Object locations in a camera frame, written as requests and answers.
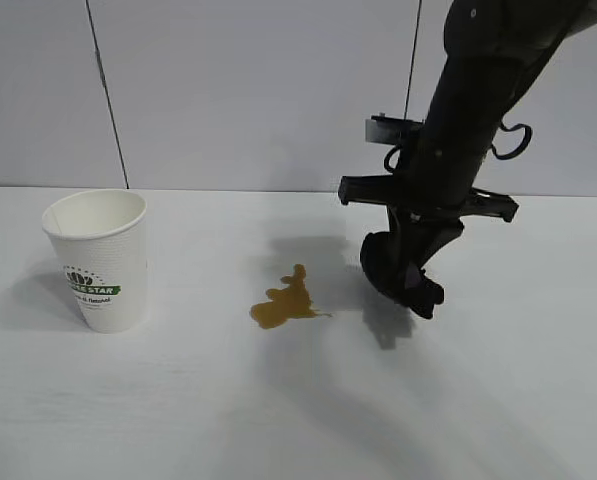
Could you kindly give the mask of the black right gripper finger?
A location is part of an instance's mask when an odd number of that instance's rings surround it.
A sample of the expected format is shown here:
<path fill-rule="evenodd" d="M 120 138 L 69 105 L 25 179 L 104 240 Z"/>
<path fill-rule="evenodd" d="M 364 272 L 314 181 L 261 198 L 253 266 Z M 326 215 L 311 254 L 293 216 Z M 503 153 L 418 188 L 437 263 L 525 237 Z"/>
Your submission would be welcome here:
<path fill-rule="evenodd" d="M 414 266 L 406 243 L 407 220 L 396 207 L 387 208 L 389 233 L 387 240 L 388 270 L 402 288 L 414 287 Z"/>
<path fill-rule="evenodd" d="M 443 247 L 459 238 L 464 231 L 462 222 L 448 222 L 432 225 L 427 229 L 420 252 L 416 254 L 416 264 L 422 268 Z"/>

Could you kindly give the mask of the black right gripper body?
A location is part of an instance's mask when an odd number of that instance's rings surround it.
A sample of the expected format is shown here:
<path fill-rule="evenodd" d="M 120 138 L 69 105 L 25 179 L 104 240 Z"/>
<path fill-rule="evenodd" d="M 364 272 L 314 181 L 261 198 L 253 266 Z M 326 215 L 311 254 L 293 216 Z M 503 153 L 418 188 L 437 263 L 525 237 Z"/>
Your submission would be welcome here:
<path fill-rule="evenodd" d="M 506 195 L 476 188 L 474 181 L 491 144 L 399 143 L 383 159 L 382 175 L 341 178 L 338 198 L 349 203 L 401 208 L 423 218 L 500 218 L 509 223 L 519 205 Z"/>

